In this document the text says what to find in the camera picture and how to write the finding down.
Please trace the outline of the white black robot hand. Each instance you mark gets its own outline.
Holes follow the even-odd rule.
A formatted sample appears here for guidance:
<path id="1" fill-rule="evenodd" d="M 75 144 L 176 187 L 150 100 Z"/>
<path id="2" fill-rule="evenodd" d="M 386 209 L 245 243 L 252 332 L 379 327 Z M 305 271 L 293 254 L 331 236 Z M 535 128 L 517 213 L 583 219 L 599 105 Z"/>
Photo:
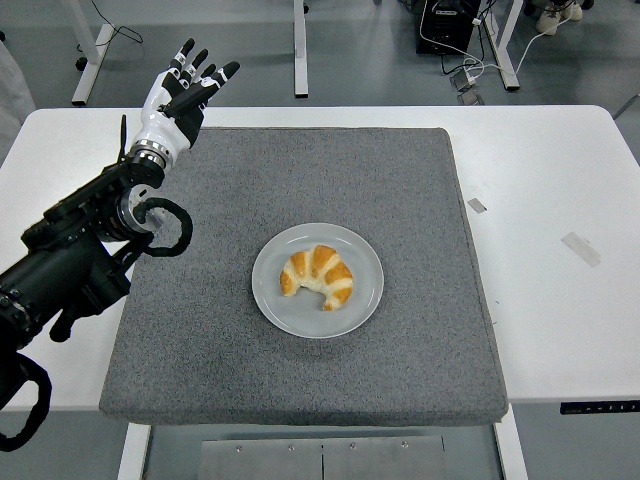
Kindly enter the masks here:
<path id="1" fill-rule="evenodd" d="M 195 41 L 188 39 L 157 75 L 142 108 L 142 130 L 136 136 L 138 141 L 167 148 L 173 159 L 194 145 L 209 100 L 240 69 L 236 61 L 202 68 L 208 51 L 203 49 L 189 59 L 194 47 Z"/>

